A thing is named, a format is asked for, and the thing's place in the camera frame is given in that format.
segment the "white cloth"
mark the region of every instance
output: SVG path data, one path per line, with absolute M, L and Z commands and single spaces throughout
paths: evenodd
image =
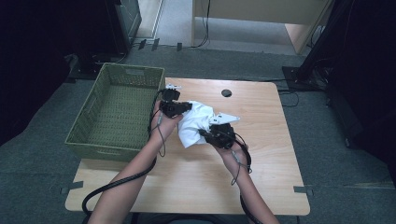
M 209 120 L 215 116 L 213 107 L 196 101 L 189 101 L 189 103 L 192 104 L 192 109 L 183 113 L 183 119 L 177 125 L 178 137 L 184 147 L 205 144 L 206 140 L 198 130 L 204 129 L 209 132 Z

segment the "wooden table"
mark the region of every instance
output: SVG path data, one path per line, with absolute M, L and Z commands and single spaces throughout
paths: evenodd
M 309 214 L 299 166 L 282 105 L 273 83 L 209 79 L 167 78 L 182 86 L 179 101 L 194 100 L 219 112 L 240 117 L 232 123 L 247 142 L 252 157 L 251 177 L 276 215 Z M 233 95 L 225 98 L 221 91 Z M 125 165 L 117 161 L 81 160 L 74 182 L 83 188 L 70 190 L 65 206 L 81 211 L 81 202 L 93 190 L 107 184 Z M 174 131 L 166 141 L 166 156 L 148 174 L 133 212 L 243 214 L 238 187 L 219 154 L 209 144 L 184 148 Z M 93 209 L 99 196 L 88 202 Z
M 193 0 L 193 46 L 195 17 L 206 18 L 208 2 L 209 0 Z M 212 0 L 209 18 L 285 23 L 296 53 L 301 54 L 318 25 L 323 23 L 322 19 L 327 20 L 331 4 L 332 0 Z

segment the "wire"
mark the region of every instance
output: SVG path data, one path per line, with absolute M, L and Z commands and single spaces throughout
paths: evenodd
M 311 35 L 311 41 L 310 41 L 311 43 L 309 45 L 307 45 L 309 48 L 313 48 L 315 46 L 315 44 L 317 43 L 318 39 L 314 43 L 314 36 L 318 32 L 318 30 L 319 30 L 319 35 L 321 35 L 323 33 L 323 26 L 318 26 L 315 29 L 314 33 Z
M 202 17 L 202 24 L 205 28 L 205 37 L 202 40 L 201 44 L 199 44 L 198 46 L 191 46 L 190 48 L 196 49 L 196 48 L 200 48 L 201 46 L 203 46 L 206 41 L 209 39 L 209 12 L 210 12 L 210 0 L 207 3 L 207 10 L 206 10 L 206 22 L 204 22 L 204 17 Z
M 154 99 L 153 99 L 153 101 L 152 101 L 151 110 L 150 110 L 150 112 L 149 112 L 149 120 L 148 120 L 148 139 L 149 139 L 149 137 L 150 137 L 150 135 L 151 135 L 151 131 L 152 131 L 152 130 L 151 130 L 151 122 L 152 122 L 152 120 L 154 119 L 155 114 L 158 113 L 158 111 L 159 111 L 159 110 L 157 110 L 157 111 L 153 114 L 154 106 L 155 106 L 155 103 L 157 102 L 158 96 L 159 96 L 160 93 L 162 93 L 162 92 L 163 92 L 163 90 L 157 91 L 157 93 L 155 94 Z
M 242 205 L 242 209 L 244 210 L 245 214 L 247 215 L 247 217 L 253 221 L 255 224 L 262 224 L 262 222 L 260 222 L 256 217 L 254 217 L 249 211 L 247 206 L 245 205 L 244 199 L 242 198 L 242 195 L 239 196 L 239 199 L 241 201 L 241 205 Z
M 253 82 L 277 82 L 277 81 L 296 81 L 294 79 L 290 79 L 290 78 L 274 78 L 274 79 L 263 79 L 263 80 L 252 80 L 252 79 L 247 79 L 247 78 L 237 78 L 234 79 L 234 81 L 253 81 Z M 312 83 L 304 83 L 304 82 L 299 82 L 298 84 L 300 85 L 305 85 L 307 87 L 312 87 L 314 88 L 316 91 L 325 91 L 322 88 L 326 88 L 326 87 L 321 87 L 319 85 L 314 85 Z M 302 91 L 300 89 L 297 88 L 293 88 L 293 87 L 288 87 L 289 89 L 295 90 L 295 91 Z
M 295 94 L 295 95 L 296 95 L 296 97 L 297 97 L 297 102 L 296 102 L 294 105 L 282 105 L 282 106 L 284 106 L 284 107 L 295 107 L 295 106 L 297 106 L 297 105 L 300 103 L 300 97 L 299 97 L 299 95 L 297 94 L 297 92 L 295 92 L 295 91 L 280 92 L 280 93 L 279 93 L 279 95 L 290 95 L 290 94 Z
M 158 111 L 160 111 L 160 109 L 158 109 L 154 113 L 153 117 L 158 113 Z M 163 112 L 161 112 L 161 115 L 160 115 L 160 117 L 157 120 L 157 125 L 153 129 L 151 129 L 151 131 L 149 132 L 149 135 L 151 135 L 152 131 L 154 131 L 155 129 L 158 129 L 158 132 L 160 133 L 161 139 L 163 140 L 163 154 L 161 154 L 161 151 L 159 151 L 159 153 L 160 153 L 161 157 L 165 157 L 165 154 L 166 154 L 165 140 L 163 138 L 163 133 L 161 132 L 161 129 L 160 129 L 160 124 L 161 124 L 162 120 L 163 120 Z
M 351 6 L 350 6 L 350 10 L 349 10 L 348 16 L 347 16 L 346 32 L 345 32 L 345 35 L 344 35 L 344 43 L 343 43 L 343 47 L 341 47 L 340 52 L 339 52 L 338 54 L 336 54 L 335 56 L 332 56 L 332 57 L 329 57 L 329 58 L 318 59 L 318 60 L 316 60 L 316 61 L 314 62 L 314 64 L 316 64 L 316 63 L 318 63 L 318 62 L 328 61 L 328 60 L 330 60 L 330 59 L 336 59 L 336 58 L 341 57 L 341 55 L 343 54 L 344 49 L 345 49 L 345 47 L 346 47 L 346 43 L 347 43 L 347 32 L 348 32 L 348 29 L 349 29 L 349 22 L 350 22 L 350 15 L 352 14 L 352 9 L 353 9 L 353 6 L 354 6 L 354 5 L 355 5 L 355 0 L 353 0 L 352 4 L 351 4 Z
M 118 61 L 115 61 L 115 62 L 106 62 L 106 63 L 119 63 L 119 62 L 121 62 L 125 57 L 126 57 L 126 55 L 127 55 L 127 53 L 124 53 L 123 55 L 122 55 L 122 58 L 121 59 L 119 59 Z
M 142 177 L 142 176 L 148 174 L 148 173 L 152 170 L 152 168 L 154 168 L 156 162 L 157 162 L 157 158 L 155 158 L 155 159 L 152 161 L 150 167 L 149 167 L 148 169 L 146 169 L 145 171 L 140 172 L 140 173 L 138 173 L 138 174 L 136 174 L 136 175 L 131 175 L 131 176 L 125 177 L 125 178 L 123 178 L 123 179 L 120 179 L 120 180 L 118 180 L 118 181 L 109 183 L 109 184 L 107 184 L 107 185 L 104 185 L 104 186 L 102 186 L 101 188 L 96 189 L 96 190 L 94 190 L 93 192 L 91 192 L 90 194 L 88 194 L 87 197 L 85 197 L 85 199 L 82 201 L 82 205 L 81 205 L 81 206 L 82 206 L 82 211 L 84 211 L 85 215 L 87 216 L 86 218 L 84 218 L 83 223 L 88 222 L 88 219 L 89 219 L 89 217 L 91 216 L 91 213 L 92 213 L 92 212 L 88 210 L 88 208 L 87 208 L 87 202 L 88 202 L 93 196 L 95 196 L 95 195 L 97 195 L 97 194 L 99 194 L 99 193 L 101 193 L 101 192 L 104 192 L 104 191 L 106 191 L 106 190 L 113 189 L 113 188 L 115 188 L 116 186 L 119 186 L 119 185 L 121 185 L 121 184 L 125 184 L 126 182 L 135 180 L 135 179 L 137 179 L 137 178 L 140 178 L 140 177 Z
M 120 5 L 121 5 L 122 7 L 125 7 L 125 11 L 128 13 L 129 19 L 130 19 L 131 21 L 134 21 L 134 17 L 133 17 L 132 14 L 129 12 L 128 7 L 125 6 L 125 5 L 122 3 L 122 0 L 120 0 Z
M 231 140 L 235 141 L 235 143 L 238 144 L 238 145 L 241 147 L 242 151 L 244 152 L 245 156 L 247 157 L 247 164 L 243 164 L 243 163 L 240 162 L 239 158 L 238 158 L 238 157 L 236 156 L 236 154 L 234 154 L 234 152 L 233 152 L 233 157 L 235 158 L 236 162 L 239 164 L 238 173 L 236 174 L 236 177 L 231 181 L 231 185 L 234 185 L 234 184 L 236 183 L 236 179 L 237 179 L 238 176 L 239 176 L 239 171 L 240 171 L 240 169 L 241 169 L 241 165 L 244 166 L 244 167 L 246 167 L 246 168 L 247 168 L 247 171 L 248 171 L 250 174 L 251 174 L 251 172 L 252 172 L 252 170 L 251 170 L 251 168 L 250 168 L 250 165 L 251 165 L 251 157 L 250 157 L 250 154 L 248 153 L 248 145 L 246 144 L 246 142 L 245 142 L 245 140 L 242 138 L 242 136 L 239 135 L 238 133 L 234 133 L 234 134 L 235 134 L 236 136 L 238 136 L 238 137 L 241 139 L 242 143 L 240 143 L 237 139 L 235 139 L 234 137 L 230 136 L 230 135 L 227 134 L 227 133 L 224 133 L 224 132 L 219 131 L 219 130 L 213 130 L 213 131 L 215 131 L 215 132 L 217 132 L 217 133 L 220 133 L 220 134 L 222 134 L 222 135 L 224 135 L 224 136 L 230 138 Z

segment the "black curtain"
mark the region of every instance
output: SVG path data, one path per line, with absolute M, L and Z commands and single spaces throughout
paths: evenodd
M 21 133 L 65 81 L 70 50 L 45 2 L 0 2 L 0 146 Z
M 395 12 L 394 0 L 352 1 L 345 22 L 339 24 L 346 28 L 340 28 L 344 32 L 336 46 L 341 50 L 334 57 L 329 86 L 346 102 L 332 100 L 344 124 L 351 119 L 348 111 L 356 117 L 356 122 L 345 127 L 346 133 L 357 123 L 361 126 L 358 132 L 349 133 L 350 140 L 387 163 L 396 184 Z M 329 35 L 323 48 L 331 48 L 326 43 L 333 41 Z

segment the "hand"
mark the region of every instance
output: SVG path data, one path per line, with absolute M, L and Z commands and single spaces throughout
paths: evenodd
M 248 170 L 246 166 L 243 166 L 248 164 L 247 157 L 243 152 L 242 148 L 237 143 L 233 143 L 233 146 L 230 149 L 224 149 L 219 147 L 214 148 L 220 154 L 225 167 L 228 169 L 228 171 L 230 171 L 233 178 L 236 178 L 238 176 L 238 173 Z M 238 164 L 235 156 L 233 155 L 233 152 L 236 154 L 239 162 L 243 165 Z
M 156 102 L 153 115 L 150 140 L 152 139 L 160 142 L 165 141 L 175 129 L 178 122 L 183 119 L 183 115 L 178 115 L 171 119 L 166 117 L 166 115 L 160 110 L 160 101 Z

